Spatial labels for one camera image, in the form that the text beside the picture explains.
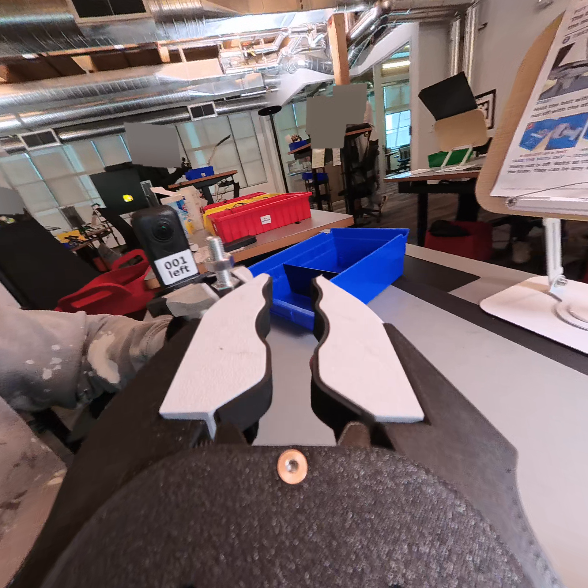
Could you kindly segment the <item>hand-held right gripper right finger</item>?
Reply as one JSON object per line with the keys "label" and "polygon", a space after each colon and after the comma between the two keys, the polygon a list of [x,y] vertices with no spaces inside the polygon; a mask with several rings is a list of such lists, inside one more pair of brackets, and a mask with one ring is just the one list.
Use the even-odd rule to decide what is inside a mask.
{"label": "hand-held right gripper right finger", "polygon": [[335,435],[352,422],[424,422],[425,414],[385,323],[365,303],[323,276],[311,282],[311,406]]}

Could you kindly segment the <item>blue plastic storage bin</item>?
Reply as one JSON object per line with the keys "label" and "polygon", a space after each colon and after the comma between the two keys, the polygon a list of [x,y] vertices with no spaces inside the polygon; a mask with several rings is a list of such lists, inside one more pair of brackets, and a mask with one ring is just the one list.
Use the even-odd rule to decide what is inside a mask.
{"label": "blue plastic storage bin", "polygon": [[330,281],[369,303],[403,274],[408,235],[408,229],[400,228],[332,228],[255,263],[249,270],[254,276],[271,276],[273,314],[312,330],[312,297],[290,291],[283,264],[338,272]]}

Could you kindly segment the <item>black office chair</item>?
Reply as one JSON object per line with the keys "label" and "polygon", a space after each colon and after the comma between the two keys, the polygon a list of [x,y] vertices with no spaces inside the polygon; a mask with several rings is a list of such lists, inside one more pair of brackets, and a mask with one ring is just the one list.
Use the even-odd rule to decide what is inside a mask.
{"label": "black office chair", "polygon": [[141,249],[140,241],[137,239],[136,234],[131,225],[124,220],[119,214],[113,209],[98,207],[97,212],[108,221],[118,232],[120,232],[124,239],[128,250]]}
{"label": "black office chair", "polygon": [[343,151],[345,204],[355,222],[381,215],[379,143],[367,133],[350,136]]}

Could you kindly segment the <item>yellow plastic tray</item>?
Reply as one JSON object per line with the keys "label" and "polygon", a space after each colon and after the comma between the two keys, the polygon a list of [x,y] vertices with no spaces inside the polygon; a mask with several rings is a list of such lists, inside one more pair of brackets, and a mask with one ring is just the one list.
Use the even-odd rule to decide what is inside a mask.
{"label": "yellow plastic tray", "polygon": [[214,227],[213,227],[212,221],[210,220],[210,217],[211,217],[213,214],[215,214],[215,213],[217,213],[217,212],[221,212],[221,211],[227,210],[227,209],[232,209],[232,208],[234,208],[234,207],[236,207],[236,206],[246,205],[246,204],[248,204],[248,203],[256,202],[256,201],[259,201],[259,200],[264,200],[264,199],[272,198],[272,197],[274,197],[274,196],[281,195],[281,194],[282,194],[282,192],[278,192],[278,193],[267,193],[267,195],[266,195],[266,196],[260,196],[260,197],[258,197],[257,199],[255,199],[254,201],[249,201],[249,202],[247,202],[247,203],[244,203],[244,202],[243,202],[243,203],[239,203],[239,204],[237,204],[237,205],[234,205],[234,206],[226,206],[226,207],[224,207],[224,206],[223,206],[223,207],[214,208],[214,209],[212,209],[212,210],[207,210],[207,211],[205,211],[205,212],[202,214],[202,223],[203,223],[203,227],[204,227],[204,228],[205,228],[205,229],[206,229],[206,230],[207,230],[209,233],[211,233],[212,235],[216,235],[217,233],[215,232],[215,229],[214,229]]}

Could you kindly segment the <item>dark green board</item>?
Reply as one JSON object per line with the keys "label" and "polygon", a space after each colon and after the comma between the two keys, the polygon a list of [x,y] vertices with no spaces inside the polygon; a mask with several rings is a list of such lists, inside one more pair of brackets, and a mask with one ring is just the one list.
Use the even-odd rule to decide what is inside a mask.
{"label": "dark green board", "polygon": [[154,185],[160,179],[158,168],[124,162],[107,166],[104,172],[90,175],[105,208],[118,215],[149,208],[150,203],[141,183]]}

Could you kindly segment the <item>grey desk with wood edge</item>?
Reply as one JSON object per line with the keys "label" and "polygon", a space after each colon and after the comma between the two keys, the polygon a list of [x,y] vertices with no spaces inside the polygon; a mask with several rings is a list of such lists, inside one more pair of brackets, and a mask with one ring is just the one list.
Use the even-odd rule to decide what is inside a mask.
{"label": "grey desk with wood edge", "polygon": [[[310,218],[261,233],[256,236],[256,241],[253,244],[231,254],[237,265],[253,265],[276,252],[312,238],[320,232],[325,232],[327,229],[348,228],[353,226],[354,223],[355,221],[351,215],[312,209]],[[196,231],[190,236],[189,243],[199,246],[198,252],[194,253],[195,259],[202,251],[202,248],[207,245],[206,238],[209,236],[210,233],[205,229]],[[153,270],[150,270],[145,275],[144,286],[147,290],[153,291],[160,288]]]}

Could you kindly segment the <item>tall standing desk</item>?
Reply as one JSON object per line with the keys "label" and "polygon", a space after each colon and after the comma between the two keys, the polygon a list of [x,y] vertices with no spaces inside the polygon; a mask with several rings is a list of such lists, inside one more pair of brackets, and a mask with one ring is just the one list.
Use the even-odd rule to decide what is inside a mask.
{"label": "tall standing desk", "polygon": [[[345,143],[348,137],[367,133],[370,137],[371,129],[369,124],[348,125],[345,133]],[[324,210],[326,205],[329,212],[333,212],[333,199],[335,195],[345,206],[345,212],[348,211],[345,205],[345,183],[344,183],[344,147],[339,150],[325,151],[323,165],[317,168],[313,167],[313,149],[310,139],[298,141],[290,145],[289,154],[295,157],[295,160],[307,162],[308,165],[302,171],[302,180],[305,183],[305,190],[311,192],[311,202],[314,208]]]}

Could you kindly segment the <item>black floor lamp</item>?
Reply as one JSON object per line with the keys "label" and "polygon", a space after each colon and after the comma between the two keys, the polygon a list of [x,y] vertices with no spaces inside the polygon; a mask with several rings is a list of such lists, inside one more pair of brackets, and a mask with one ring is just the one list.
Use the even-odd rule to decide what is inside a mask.
{"label": "black floor lamp", "polygon": [[275,114],[280,113],[281,110],[282,110],[282,107],[280,105],[271,105],[271,106],[263,107],[258,111],[258,116],[261,118],[265,118],[269,121],[269,125],[272,130],[273,143],[274,143],[274,147],[275,147],[275,155],[276,155],[277,161],[279,163],[279,170],[280,170],[280,174],[281,174],[281,178],[282,178],[284,192],[288,192],[288,180],[287,180],[284,165],[283,165],[282,154],[280,151],[280,145],[279,145],[279,140],[277,137],[277,131],[276,131],[276,126],[275,126]]}

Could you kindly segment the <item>wooden-topped work desk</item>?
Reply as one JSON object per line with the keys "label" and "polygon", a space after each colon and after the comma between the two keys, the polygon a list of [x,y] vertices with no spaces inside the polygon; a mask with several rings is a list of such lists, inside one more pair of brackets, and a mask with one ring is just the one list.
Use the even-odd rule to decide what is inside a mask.
{"label": "wooden-topped work desk", "polygon": [[476,200],[476,184],[482,165],[478,162],[464,166],[446,166],[428,168],[410,172],[387,175],[385,183],[398,184],[400,194],[413,194],[417,197],[418,246],[425,245],[429,228],[429,195],[456,195],[458,210],[456,220],[459,222],[477,222],[480,204]]}

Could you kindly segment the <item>small green bin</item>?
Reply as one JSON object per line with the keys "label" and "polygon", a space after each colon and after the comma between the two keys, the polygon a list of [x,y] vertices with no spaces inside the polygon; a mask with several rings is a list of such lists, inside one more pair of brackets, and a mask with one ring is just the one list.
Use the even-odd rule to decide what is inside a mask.
{"label": "small green bin", "polygon": [[428,156],[430,169],[464,165],[473,157],[473,148],[438,151]]}

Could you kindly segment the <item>beige rounded board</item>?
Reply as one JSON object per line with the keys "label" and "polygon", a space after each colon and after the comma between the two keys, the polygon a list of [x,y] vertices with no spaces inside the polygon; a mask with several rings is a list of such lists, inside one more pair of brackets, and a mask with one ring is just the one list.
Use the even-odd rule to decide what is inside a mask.
{"label": "beige rounded board", "polygon": [[477,108],[436,121],[433,128],[440,151],[477,148],[489,138],[486,118]]}

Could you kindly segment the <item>printed instruction sheet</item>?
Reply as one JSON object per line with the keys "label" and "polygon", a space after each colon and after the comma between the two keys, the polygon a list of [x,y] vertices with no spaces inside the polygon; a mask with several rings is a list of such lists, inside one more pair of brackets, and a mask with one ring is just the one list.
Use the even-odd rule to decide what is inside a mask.
{"label": "printed instruction sheet", "polygon": [[587,216],[587,1],[570,1],[536,74],[489,195],[515,210]]}

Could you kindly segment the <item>silver ceiling duct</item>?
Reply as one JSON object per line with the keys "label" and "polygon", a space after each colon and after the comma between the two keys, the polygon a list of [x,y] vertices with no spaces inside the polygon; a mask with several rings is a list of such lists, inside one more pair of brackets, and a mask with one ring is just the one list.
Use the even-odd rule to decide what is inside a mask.
{"label": "silver ceiling duct", "polygon": [[248,99],[266,92],[260,73],[225,76],[209,61],[1,85],[1,135],[214,100]]}

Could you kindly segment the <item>white board stand frame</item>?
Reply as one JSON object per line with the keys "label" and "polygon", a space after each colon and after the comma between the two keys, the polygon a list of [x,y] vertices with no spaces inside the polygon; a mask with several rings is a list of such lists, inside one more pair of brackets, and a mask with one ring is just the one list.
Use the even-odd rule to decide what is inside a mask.
{"label": "white board stand frame", "polygon": [[587,330],[587,302],[572,297],[562,263],[562,217],[572,215],[587,219],[587,182],[511,195],[506,206],[519,212],[541,213],[545,229],[548,294],[555,299],[557,318],[577,329]]}

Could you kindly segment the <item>wall marker frame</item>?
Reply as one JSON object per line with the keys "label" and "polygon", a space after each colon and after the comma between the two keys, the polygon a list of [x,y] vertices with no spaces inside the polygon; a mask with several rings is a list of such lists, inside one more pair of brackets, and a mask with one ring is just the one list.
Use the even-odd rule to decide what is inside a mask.
{"label": "wall marker frame", "polygon": [[484,122],[488,130],[495,127],[496,89],[474,96],[478,110],[484,115]]}

